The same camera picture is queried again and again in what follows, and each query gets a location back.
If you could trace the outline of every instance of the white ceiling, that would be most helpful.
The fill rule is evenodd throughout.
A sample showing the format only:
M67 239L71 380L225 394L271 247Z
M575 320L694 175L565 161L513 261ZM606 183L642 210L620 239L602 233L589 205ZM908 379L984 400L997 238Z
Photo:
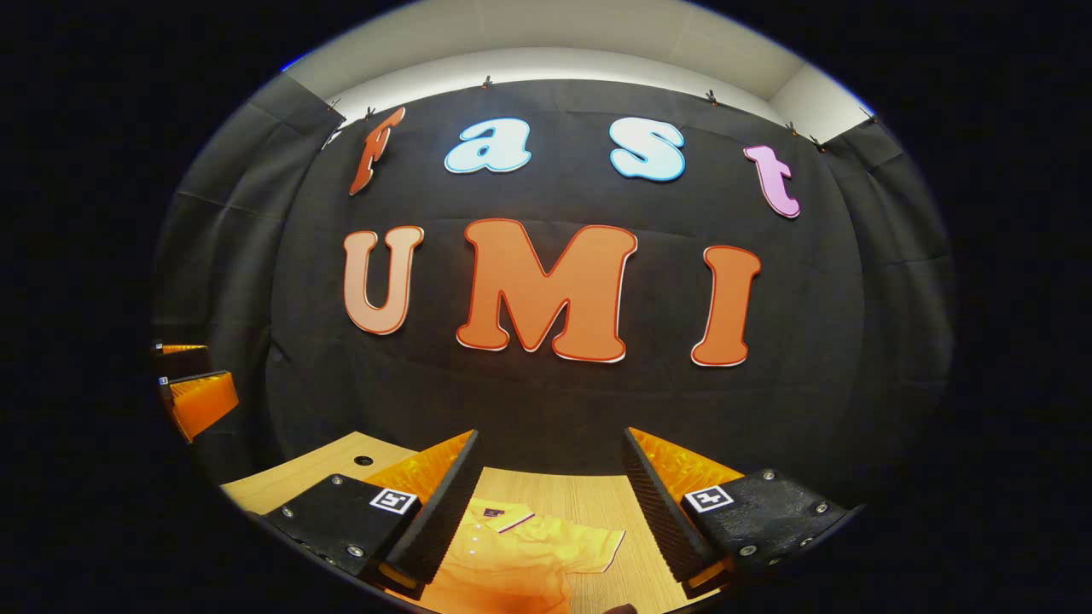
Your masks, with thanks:
M346 32L285 73L330 98L423 62L510 47L627 54L763 101L805 64L768 38L680 0L423 0Z

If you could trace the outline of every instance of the light blue letter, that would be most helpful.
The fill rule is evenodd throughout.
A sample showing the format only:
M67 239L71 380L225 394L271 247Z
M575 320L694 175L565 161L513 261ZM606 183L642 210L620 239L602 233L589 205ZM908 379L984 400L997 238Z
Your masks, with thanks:
M624 150L610 152L610 164L625 177L670 181L682 174L682 133L670 123L625 117L610 125L610 139Z
M483 137L489 130L492 134ZM452 173L474 173L482 168L494 173L515 170L531 160L531 153L523 149L530 133L531 127L522 119L501 118L475 123L459 135L465 142L448 152L443 166Z

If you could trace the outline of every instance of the orange letter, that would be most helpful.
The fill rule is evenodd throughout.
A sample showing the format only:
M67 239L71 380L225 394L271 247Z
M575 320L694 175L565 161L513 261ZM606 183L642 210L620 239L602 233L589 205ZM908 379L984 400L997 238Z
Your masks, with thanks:
M523 225L514 220L480 220L466 226L474 244L471 315L455 339L467 347L498 351L508 346L500 328L500 299L527 352L542 345L566 305L565 330L554 352L571 361L616 363L626 357L618 339L618 302L626 260L637 237L614 226L584 226L547 274Z
M705 336L690 351L690 359L703 367L734 367L747 359L747 300L762 263L749 251L723 245L707 248L704 256L713 270L713 297Z
M387 141L391 138L391 128L397 126L405 116L406 108L400 107L399 110L392 113L390 117L377 126L371 131L371 134L368 134L368 139L364 142L364 154L360 156L360 166L356 169L356 179L353 179L353 185L348 188L348 196L359 192L371 180L371 176L373 175L371 163L383 155L383 152L387 150Z
M345 237L345 311L357 327L376 334L390 334L406 319L410 308L410 268L413 250L425 240L417 226L399 226L387 233L391 248L391 273L387 304L379 309L368 302L368 255L376 246L376 233L365 231Z

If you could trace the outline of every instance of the letter m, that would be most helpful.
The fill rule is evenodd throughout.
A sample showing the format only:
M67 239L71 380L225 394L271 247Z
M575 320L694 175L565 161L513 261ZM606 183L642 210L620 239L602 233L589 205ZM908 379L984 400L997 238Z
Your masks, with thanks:
M618 303L626 260L637 251L632 233L584 226L549 273L514 220L473 222L465 235L475 250L474 287L467 322L455 333L459 343L489 351L508 347L509 334L499 321L503 299L520 344L534 352L568 305L565 330L553 343L558 356L596 363L626 357L626 344L618 339Z

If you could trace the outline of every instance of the wooden surface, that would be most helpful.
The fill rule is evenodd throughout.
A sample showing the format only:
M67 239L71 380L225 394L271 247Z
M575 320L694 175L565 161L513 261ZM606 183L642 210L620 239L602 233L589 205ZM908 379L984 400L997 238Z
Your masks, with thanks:
M223 488L239 507L266 513L331 473L364 480L414 453L353 433ZM353 460L358 456L375 462L358 465ZM486 468L474 496L525 504L535 513L578 524L626 531L615 563L605 574L567 576L572 586L572 614L603 614L626 603L639 614L657 614L695 601L687 600L672 578L625 475L549 475Z

